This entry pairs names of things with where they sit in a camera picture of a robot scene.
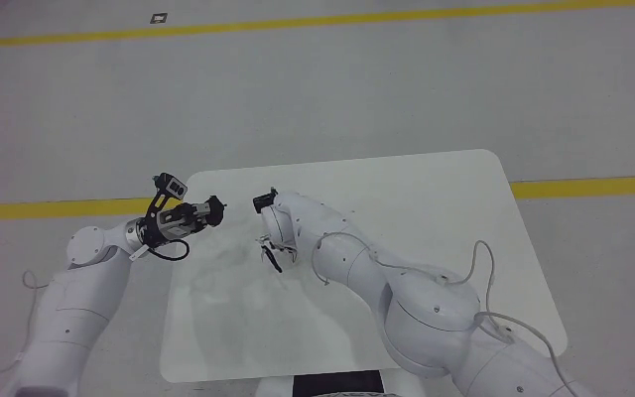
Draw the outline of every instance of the black cable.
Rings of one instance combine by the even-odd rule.
[[[190,255],[190,245],[185,240],[181,240],[181,239],[172,240],[171,243],[173,242],[179,242],[182,245],[184,245],[186,247],[186,253],[178,257],[173,257],[173,256],[166,256],[166,255],[160,254],[159,252],[155,251],[153,248],[148,248],[148,252],[150,252],[151,254],[153,254],[154,256],[158,258],[169,260],[171,262],[178,262],[180,260],[186,259],[188,255]]]

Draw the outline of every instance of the yellow stripe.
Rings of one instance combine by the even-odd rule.
[[[115,32],[87,32],[60,35],[0,38],[0,47],[43,45],[53,43],[92,42],[101,40],[149,39],[169,36],[207,35],[228,32],[307,28],[316,26],[372,24],[378,22],[393,21],[480,17],[506,14],[531,14],[573,10],[589,10],[597,8],[628,7],[634,5],[635,0],[566,0],[537,4],[508,4],[474,8],[415,10],[378,14],[351,14],[329,17],[281,19],[272,21],[239,22],[217,25],[193,25],[165,28],[155,27],[148,29]]]
[[[512,182],[516,199],[591,198],[635,195],[635,178]],[[0,203],[0,219],[140,214],[150,198],[90,199],[82,201]],[[171,200],[167,207],[178,201]]]
[[[79,201],[17,202],[0,204],[0,219],[129,215],[146,212],[151,198],[88,199]],[[177,201],[170,200],[166,207]]]
[[[516,199],[556,199],[635,195],[635,178],[513,182]]]

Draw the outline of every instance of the cable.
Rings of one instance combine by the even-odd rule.
[[[409,266],[398,266],[398,265],[389,265],[387,263],[384,263],[382,261],[380,261],[379,259],[373,257],[373,255],[371,255],[371,250],[370,250],[370,246],[368,246],[368,244],[366,244],[361,238],[357,237],[356,235],[352,234],[352,233],[347,233],[345,231],[333,231],[331,233],[325,233],[322,237],[320,237],[317,241],[316,241],[316,245],[314,245],[314,249],[311,251],[311,268],[314,271],[314,274],[316,275],[316,277],[322,281],[325,285],[328,285],[328,279],[327,278],[323,278],[320,274],[318,274],[318,271],[316,270],[316,264],[314,262],[314,255],[316,253],[316,250],[319,249],[321,247],[321,242],[327,238],[327,237],[331,237],[334,235],[345,235],[345,236],[349,236],[354,238],[355,240],[359,241],[363,246],[364,246],[364,250],[368,251],[368,256],[370,257],[370,259],[372,259],[375,263],[377,263],[379,266],[383,266],[383,267],[388,267],[391,269],[403,269],[403,270],[412,270],[414,272],[420,272],[420,273],[424,273],[428,276],[430,276],[431,274],[425,270],[422,269],[418,269],[416,267],[409,267]]]
[[[507,315],[501,315],[499,313],[492,312],[489,309],[489,293],[490,293],[490,291],[492,289],[492,286],[494,285],[494,272],[495,272],[495,269],[496,269],[496,260],[494,259],[494,253],[492,252],[492,249],[489,246],[489,244],[487,244],[487,242],[485,242],[483,240],[477,240],[474,243],[474,249],[472,251],[472,265],[471,265],[471,268],[469,269],[469,273],[467,274],[467,276],[464,279],[460,280],[460,281],[454,281],[454,282],[447,283],[447,284],[448,285],[465,284],[472,277],[472,275],[474,274],[474,268],[476,267],[476,251],[478,249],[478,245],[479,244],[483,244],[485,246],[485,248],[487,248],[487,251],[489,252],[489,257],[491,259],[491,265],[492,265],[492,271],[489,274],[489,281],[487,282],[487,292],[485,293],[485,308],[486,308],[486,311],[485,312],[478,312],[477,314],[475,314],[474,315],[474,321],[476,322],[478,320],[478,318],[481,318],[481,317],[487,317],[494,324],[495,330],[499,331],[501,326],[496,321],[494,321],[494,319],[493,319],[493,318],[496,317],[496,318],[507,320],[509,322],[517,324],[517,325],[525,328],[526,330],[530,331],[532,334],[534,334],[538,339],[540,339],[547,346],[547,349],[549,350],[549,355],[550,355],[550,357],[552,359],[552,363],[554,364],[554,369],[556,370],[558,376],[563,381],[563,384],[565,385],[567,390],[571,393],[571,395],[573,397],[577,397],[577,394],[571,389],[571,387],[569,386],[569,384],[565,380],[565,377],[563,376],[563,373],[562,373],[562,371],[560,369],[560,365],[558,364],[558,361],[556,360],[556,354],[554,353],[554,348],[552,347],[552,344],[549,342],[547,337],[544,336],[540,331],[538,331],[535,328],[533,328],[532,326],[528,325],[527,323],[524,323],[524,322],[522,322],[520,320],[514,319],[513,317],[509,317]],[[513,342],[513,340],[514,340],[509,335],[507,336],[507,339],[504,339],[502,336],[496,335],[493,332],[487,330],[481,324],[479,324],[478,327],[481,328],[488,335],[492,336],[495,339],[498,339],[498,340],[502,341],[503,343],[509,344],[510,342]]]
[[[30,274],[31,277],[33,277],[33,284],[27,283],[27,279],[26,279],[27,274]],[[0,369],[0,373],[5,373],[13,369],[13,367],[16,366],[18,361],[20,361],[21,359],[18,357],[20,357],[27,350],[27,347],[29,346],[29,341],[31,340],[31,327],[33,323],[33,313],[35,312],[36,302],[38,300],[38,290],[41,288],[47,287],[49,284],[39,286],[36,275],[31,270],[26,270],[24,273],[22,273],[22,285],[24,285],[26,288],[30,290],[33,290],[33,299],[31,300],[31,309],[29,309],[29,316],[27,317],[27,331],[25,334],[24,343],[22,343],[22,348],[20,349],[20,352],[16,355],[16,359],[14,359],[10,365]]]
[[[370,254],[370,252],[371,252],[370,247],[361,238],[357,237],[354,234],[347,233],[347,232],[344,232],[344,231],[336,231],[336,232],[331,232],[331,233],[325,233],[322,237],[320,237],[317,240],[313,251],[311,252],[311,267],[312,267],[314,273],[316,274],[316,277],[318,279],[320,279],[321,281],[323,281],[325,285],[328,285],[328,279],[327,278],[323,278],[322,276],[320,276],[318,274],[318,271],[316,270],[316,266],[315,266],[315,262],[314,262],[314,255],[316,253],[316,250],[320,248],[321,242],[325,238],[333,236],[333,235],[347,235],[347,236],[352,237],[355,240],[359,241],[364,246],[364,249],[368,251],[368,255],[370,256],[370,258],[372,260],[374,260],[380,266],[393,268],[393,269],[404,269],[404,270],[418,271],[418,272],[422,272],[422,273],[425,273],[425,274],[428,274],[428,275],[430,274],[430,273],[428,273],[428,272],[426,272],[426,271],[424,271],[422,269],[418,269],[418,268],[414,268],[414,267],[389,265],[387,263],[383,263],[383,262],[379,261],[377,258],[373,257]],[[464,279],[459,280],[459,281],[447,282],[446,285],[461,285],[461,284],[465,284],[465,283],[467,283],[467,281],[469,281],[469,279],[474,274],[474,269],[476,267],[476,252],[477,252],[478,246],[480,244],[484,245],[485,248],[487,248],[487,252],[489,253],[489,257],[491,259],[491,272],[489,274],[489,280],[487,282],[487,292],[485,293],[485,308],[486,308],[486,311],[485,312],[478,312],[476,315],[474,315],[474,321],[477,322],[479,318],[487,317],[492,322],[492,324],[495,326],[495,330],[499,331],[501,326],[493,318],[500,318],[500,319],[512,322],[514,324],[517,324],[517,325],[527,329],[531,333],[533,333],[538,339],[540,339],[547,346],[547,349],[549,350],[549,355],[550,355],[552,363],[554,365],[554,369],[556,370],[556,372],[557,372],[558,376],[560,377],[560,379],[563,381],[563,384],[565,385],[567,390],[571,393],[571,395],[573,397],[578,397],[577,394],[572,390],[572,388],[569,386],[569,384],[565,380],[565,377],[563,376],[563,373],[562,373],[562,371],[560,369],[560,365],[558,364],[558,361],[556,359],[556,354],[554,353],[554,348],[552,347],[552,344],[549,342],[549,340],[547,339],[546,336],[544,336],[538,330],[536,330],[535,328],[531,327],[530,325],[528,325],[526,323],[523,323],[520,320],[514,319],[514,318],[506,316],[506,315],[501,315],[499,313],[491,312],[491,310],[489,309],[489,297],[490,297],[490,292],[491,292],[492,286],[494,285],[494,273],[495,273],[495,270],[496,270],[496,260],[494,259],[494,253],[493,253],[491,247],[489,246],[489,244],[486,241],[477,240],[474,243],[474,248],[472,250],[472,263],[471,263],[471,267],[469,269],[469,273],[467,274],[467,276]],[[482,324],[479,324],[478,327],[481,328],[485,333],[487,333],[491,337],[493,337],[495,339],[498,339],[498,340],[500,340],[503,343],[509,344],[509,343],[514,341],[514,339],[511,336],[509,336],[509,335],[505,335],[505,336],[498,335],[498,334],[496,334],[494,332],[491,332],[490,330],[486,329]]]
[[[155,251],[154,248],[148,248],[148,252],[150,252],[151,254],[153,254],[154,256],[158,258],[169,260],[171,262],[178,262],[180,260],[186,259],[188,255],[190,255],[190,245],[185,240],[181,240],[181,239],[172,240],[171,243],[173,242],[179,242],[182,245],[184,245],[186,247],[186,253],[178,257],[173,257],[173,256],[166,256],[166,255],[160,254],[159,252]]]
[[[560,379],[565,384],[565,387],[567,388],[567,390],[571,393],[571,395],[573,397],[577,397],[577,394],[569,386],[569,384],[567,383],[567,380],[565,379],[565,376],[563,375],[562,371],[560,370],[560,365],[558,364],[558,360],[556,359],[556,354],[554,353],[554,347],[549,342],[549,340],[547,339],[546,336],[544,336],[540,331],[536,330],[535,328],[533,328],[532,326],[528,325],[527,323],[521,322],[520,320],[514,319],[513,317],[509,317],[509,316],[506,316],[506,315],[501,315],[500,313],[494,313],[494,312],[489,312],[489,311],[487,311],[487,312],[478,312],[477,314],[474,315],[474,320],[476,321],[477,318],[483,317],[483,316],[497,317],[499,319],[507,320],[508,322],[512,322],[514,324],[517,324],[517,325],[523,327],[524,329],[526,329],[527,331],[531,332],[532,334],[534,334],[538,339],[540,339],[547,346],[547,349],[549,350],[549,356],[552,358],[552,363],[554,364],[554,368],[556,369],[556,372],[557,372],[558,376],[560,377]]]
[[[364,249],[370,250],[370,247],[368,246],[368,244],[366,244],[361,238],[357,237],[354,234],[346,233],[345,231],[332,231],[331,233],[323,234],[322,237],[320,237],[316,241],[316,245],[314,245],[314,249],[311,251],[311,268],[313,269],[314,274],[316,275],[317,279],[322,281],[325,285],[328,285],[328,279],[327,278],[323,278],[320,274],[318,274],[318,271],[316,270],[316,262],[314,261],[314,256],[316,255],[316,250],[321,247],[321,241],[324,240],[327,237],[331,237],[331,236],[334,236],[334,235],[347,235],[349,237],[352,237],[355,240],[359,241],[364,246]]]
[[[483,246],[485,246],[485,248],[487,248],[487,252],[489,252],[489,258],[491,259],[491,267],[492,270],[489,273],[489,280],[487,281],[487,292],[485,292],[485,309],[487,310],[487,312],[491,312],[491,310],[489,309],[489,293],[492,289],[492,286],[494,285],[494,273],[496,272],[496,260],[494,259],[494,252],[492,251],[492,248],[489,246],[489,244],[487,244],[486,241],[484,240],[476,240],[476,242],[474,243],[474,248],[472,249],[472,265],[469,268],[469,273],[467,274],[467,276],[460,280],[460,281],[453,281],[453,282],[447,282],[447,285],[461,285],[461,284],[465,284],[467,283],[467,281],[469,281],[469,279],[472,277],[472,275],[474,274],[474,269],[476,268],[476,252],[478,251],[478,245],[479,244],[483,244]],[[490,317],[489,320],[492,322],[492,324],[494,325],[495,329],[497,331],[499,331],[500,329],[500,325],[492,318]],[[497,336],[493,333],[491,333],[489,330],[487,330],[485,327],[483,327],[482,325],[479,325],[479,327],[488,335],[504,342],[504,343],[510,343],[511,339],[503,339],[501,338],[501,336]]]

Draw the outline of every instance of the white table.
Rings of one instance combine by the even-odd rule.
[[[217,195],[227,208],[220,226],[188,238],[190,257],[174,265],[161,352],[168,381],[396,367],[348,289],[324,286],[306,263],[282,263],[287,270],[278,274],[261,262],[251,200],[272,186],[346,213],[400,256],[459,274],[469,270],[474,241],[486,240],[498,265],[492,310],[533,325],[558,354],[565,350],[565,329],[500,162],[473,150],[193,175],[186,201]],[[471,280],[481,298],[489,271],[482,250]]]

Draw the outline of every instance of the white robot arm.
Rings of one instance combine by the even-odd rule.
[[[110,230],[85,227],[70,239],[68,262],[41,298],[33,340],[0,396],[76,396],[90,351],[119,307],[131,263],[146,252],[182,259],[155,248],[222,221],[224,204],[216,196],[163,210],[168,199],[183,199],[187,188],[165,173],[155,178],[155,186],[144,217]]]
[[[483,322],[469,283],[447,269],[417,270],[365,237],[323,203],[274,189],[254,198],[266,235],[263,250],[291,251],[323,281],[336,281],[362,298],[374,315],[390,356],[422,377],[451,375],[466,397],[593,396],[573,380],[563,383],[554,363],[522,339]]]

